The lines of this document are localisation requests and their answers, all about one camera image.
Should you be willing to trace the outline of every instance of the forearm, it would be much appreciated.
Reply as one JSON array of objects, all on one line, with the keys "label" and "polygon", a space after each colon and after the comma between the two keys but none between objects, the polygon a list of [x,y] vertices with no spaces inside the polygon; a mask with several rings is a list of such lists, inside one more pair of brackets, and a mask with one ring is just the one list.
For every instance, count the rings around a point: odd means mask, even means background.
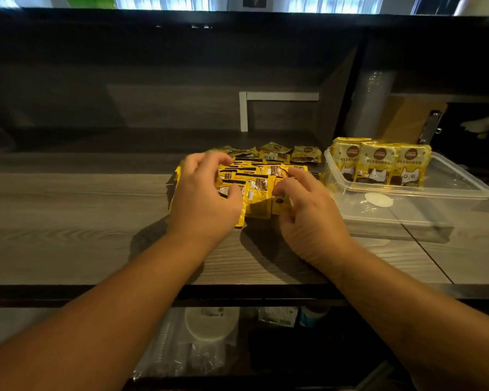
[{"label": "forearm", "polygon": [[412,373],[489,388],[489,316],[358,246],[328,275]]},{"label": "forearm", "polygon": [[0,390],[120,389],[209,248],[163,237],[0,347]]}]

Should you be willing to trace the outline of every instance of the plastic storage box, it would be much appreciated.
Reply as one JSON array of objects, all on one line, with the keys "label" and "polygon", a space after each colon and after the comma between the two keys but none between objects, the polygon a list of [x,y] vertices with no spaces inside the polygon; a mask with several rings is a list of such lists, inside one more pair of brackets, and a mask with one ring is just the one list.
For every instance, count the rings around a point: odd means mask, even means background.
[{"label": "plastic storage box", "polygon": [[[344,219],[402,223],[417,226],[454,226],[456,214],[471,210],[489,199],[489,187],[479,179],[435,152],[425,172],[423,187],[362,184],[346,180],[333,161],[330,150],[326,158],[326,186]],[[366,199],[367,193],[382,194],[388,207]]]}]

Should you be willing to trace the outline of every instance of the left hand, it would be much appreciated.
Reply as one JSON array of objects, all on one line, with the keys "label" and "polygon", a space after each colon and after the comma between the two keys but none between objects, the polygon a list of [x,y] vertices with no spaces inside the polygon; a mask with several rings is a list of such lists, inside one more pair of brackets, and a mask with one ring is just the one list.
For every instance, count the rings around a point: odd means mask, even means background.
[{"label": "left hand", "polygon": [[215,188],[220,164],[232,158],[221,152],[192,154],[185,158],[168,220],[168,235],[196,239],[200,248],[212,250],[231,231],[242,212],[242,194],[234,184],[223,200]]}]

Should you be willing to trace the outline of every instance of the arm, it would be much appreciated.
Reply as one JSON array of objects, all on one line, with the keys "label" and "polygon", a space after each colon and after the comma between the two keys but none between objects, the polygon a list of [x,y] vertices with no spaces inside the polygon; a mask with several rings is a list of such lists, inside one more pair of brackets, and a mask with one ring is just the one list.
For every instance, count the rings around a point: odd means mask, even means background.
[{"label": "arm", "polygon": [[359,246],[326,188],[305,171],[289,172],[295,178],[274,195],[293,202],[294,216],[280,217],[290,247],[337,286],[423,389],[489,389],[489,316]]},{"label": "arm", "polygon": [[238,186],[221,200],[221,153],[188,156],[167,234],[44,322],[0,346],[0,391],[121,389],[157,323],[208,253],[234,228]]}]

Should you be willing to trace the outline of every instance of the white frame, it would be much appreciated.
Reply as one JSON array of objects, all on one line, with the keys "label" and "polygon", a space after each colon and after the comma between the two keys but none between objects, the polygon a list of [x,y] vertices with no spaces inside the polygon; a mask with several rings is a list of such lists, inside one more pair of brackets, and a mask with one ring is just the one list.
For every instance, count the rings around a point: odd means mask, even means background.
[{"label": "white frame", "polygon": [[241,131],[248,131],[248,100],[272,100],[281,102],[317,102],[319,92],[239,92]]}]

